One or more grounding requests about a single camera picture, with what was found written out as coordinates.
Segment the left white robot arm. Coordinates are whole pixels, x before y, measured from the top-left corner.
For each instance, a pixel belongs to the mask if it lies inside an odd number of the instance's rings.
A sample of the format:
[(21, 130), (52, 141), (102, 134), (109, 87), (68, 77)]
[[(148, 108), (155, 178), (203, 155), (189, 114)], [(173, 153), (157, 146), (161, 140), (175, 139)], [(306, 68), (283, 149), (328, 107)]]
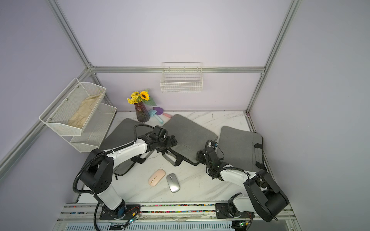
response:
[(135, 125), (133, 141), (105, 151), (94, 149), (89, 153), (74, 179), (72, 189), (75, 193), (93, 195), (111, 211), (120, 210), (125, 201), (112, 185), (114, 169), (133, 157), (151, 151), (168, 151), (176, 145), (175, 136), (168, 135), (161, 126)]

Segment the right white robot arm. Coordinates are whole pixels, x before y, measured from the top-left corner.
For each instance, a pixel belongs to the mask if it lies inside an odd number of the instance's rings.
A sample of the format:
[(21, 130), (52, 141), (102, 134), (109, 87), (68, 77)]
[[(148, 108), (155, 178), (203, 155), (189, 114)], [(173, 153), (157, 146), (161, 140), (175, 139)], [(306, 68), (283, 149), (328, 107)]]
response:
[(266, 170), (246, 171), (219, 158), (215, 141), (207, 140), (205, 148), (197, 153), (199, 163), (205, 165), (205, 172), (213, 180), (230, 182), (246, 190), (246, 195), (236, 193), (226, 204), (230, 218), (241, 217), (243, 213), (257, 214), (262, 220), (271, 222), (288, 204), (285, 193)]

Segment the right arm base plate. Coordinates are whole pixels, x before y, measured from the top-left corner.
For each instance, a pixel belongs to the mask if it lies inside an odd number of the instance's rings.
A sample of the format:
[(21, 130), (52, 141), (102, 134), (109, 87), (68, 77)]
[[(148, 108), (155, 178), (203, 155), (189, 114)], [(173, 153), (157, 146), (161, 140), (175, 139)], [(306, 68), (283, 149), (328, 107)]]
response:
[(253, 212), (240, 212), (231, 203), (216, 203), (215, 204), (216, 217), (217, 218), (254, 218)]

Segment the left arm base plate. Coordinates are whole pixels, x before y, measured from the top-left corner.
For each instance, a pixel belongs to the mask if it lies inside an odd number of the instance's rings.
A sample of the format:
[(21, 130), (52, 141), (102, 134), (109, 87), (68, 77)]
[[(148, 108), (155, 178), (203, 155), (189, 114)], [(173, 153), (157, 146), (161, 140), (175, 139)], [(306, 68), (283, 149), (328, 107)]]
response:
[(116, 210), (110, 210), (107, 206), (102, 206), (100, 220), (130, 220), (138, 216), (141, 210), (139, 204), (119, 206)]

